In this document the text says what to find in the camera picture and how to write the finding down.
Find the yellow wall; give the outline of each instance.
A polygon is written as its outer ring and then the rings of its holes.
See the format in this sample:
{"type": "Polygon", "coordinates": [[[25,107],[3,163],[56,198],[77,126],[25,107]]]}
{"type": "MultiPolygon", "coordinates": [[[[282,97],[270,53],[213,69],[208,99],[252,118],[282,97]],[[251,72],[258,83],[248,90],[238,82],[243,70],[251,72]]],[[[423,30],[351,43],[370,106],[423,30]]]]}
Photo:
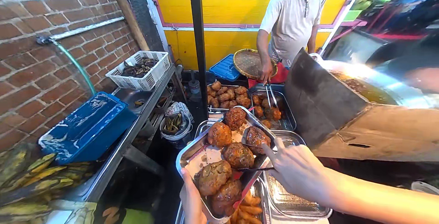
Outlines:
{"type": "MultiPolygon", "coordinates": [[[[166,23],[192,23],[190,0],[157,0],[166,23]]],[[[260,24],[270,0],[203,0],[204,23],[260,24]]],[[[346,0],[326,0],[321,24],[332,24],[346,0]]]]}
{"type": "MultiPolygon", "coordinates": [[[[204,31],[206,69],[230,53],[244,48],[256,49],[256,31],[204,31]]],[[[330,32],[318,32],[316,48],[323,46],[330,32]]],[[[174,58],[180,59],[184,69],[198,70],[194,31],[165,30],[174,58]]]]}

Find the brick wall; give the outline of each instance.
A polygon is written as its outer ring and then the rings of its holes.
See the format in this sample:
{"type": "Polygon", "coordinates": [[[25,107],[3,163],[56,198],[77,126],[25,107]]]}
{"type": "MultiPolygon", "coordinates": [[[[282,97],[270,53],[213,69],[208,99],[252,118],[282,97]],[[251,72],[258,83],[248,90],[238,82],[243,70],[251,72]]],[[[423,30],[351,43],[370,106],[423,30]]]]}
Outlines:
{"type": "MultiPolygon", "coordinates": [[[[37,141],[90,97],[65,55],[36,36],[122,15],[115,0],[0,0],[0,152],[37,141]]],[[[108,70],[139,50],[124,21],[59,42],[106,92],[115,88],[108,70]]]]}

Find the red cloth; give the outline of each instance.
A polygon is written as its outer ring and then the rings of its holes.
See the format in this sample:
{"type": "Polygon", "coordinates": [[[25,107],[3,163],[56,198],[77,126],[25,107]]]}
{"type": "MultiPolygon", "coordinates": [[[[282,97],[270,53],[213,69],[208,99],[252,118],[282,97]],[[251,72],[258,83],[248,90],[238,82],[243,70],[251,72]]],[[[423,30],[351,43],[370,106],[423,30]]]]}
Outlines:
{"type": "MultiPolygon", "coordinates": [[[[270,83],[284,83],[287,80],[287,76],[288,69],[285,68],[284,64],[277,63],[277,74],[271,78],[270,83]]],[[[262,83],[262,81],[249,78],[249,89],[258,83],[262,83]]]]}

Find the green hose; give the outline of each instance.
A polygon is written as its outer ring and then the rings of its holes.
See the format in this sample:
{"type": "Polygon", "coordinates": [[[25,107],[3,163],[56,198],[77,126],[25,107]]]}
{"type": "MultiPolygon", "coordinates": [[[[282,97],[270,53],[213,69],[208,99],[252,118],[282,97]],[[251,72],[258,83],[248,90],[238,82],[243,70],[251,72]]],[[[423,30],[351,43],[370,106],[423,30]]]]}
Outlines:
{"type": "Polygon", "coordinates": [[[82,68],[82,66],[78,63],[78,61],[76,61],[76,59],[69,53],[69,51],[67,51],[59,42],[57,42],[55,40],[51,40],[51,42],[53,44],[55,44],[55,46],[57,46],[70,59],[70,61],[78,68],[78,70],[80,71],[81,75],[84,77],[85,81],[87,82],[87,85],[90,88],[91,93],[93,95],[95,95],[96,94],[96,90],[94,89],[94,86],[91,83],[90,78],[88,77],[88,75],[85,72],[84,68],[82,68]]]}

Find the woven bamboo tray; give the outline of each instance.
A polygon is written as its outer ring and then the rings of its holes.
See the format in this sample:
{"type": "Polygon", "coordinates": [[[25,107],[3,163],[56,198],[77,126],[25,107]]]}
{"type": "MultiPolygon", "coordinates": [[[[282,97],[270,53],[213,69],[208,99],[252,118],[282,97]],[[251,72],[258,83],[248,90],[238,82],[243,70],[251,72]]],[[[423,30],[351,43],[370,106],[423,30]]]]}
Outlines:
{"type": "MultiPolygon", "coordinates": [[[[262,63],[257,50],[239,50],[233,55],[233,64],[242,75],[255,80],[259,79],[262,63]]],[[[271,76],[273,77],[277,74],[277,64],[273,59],[271,59],[271,64],[273,66],[273,74],[271,76]]]]}

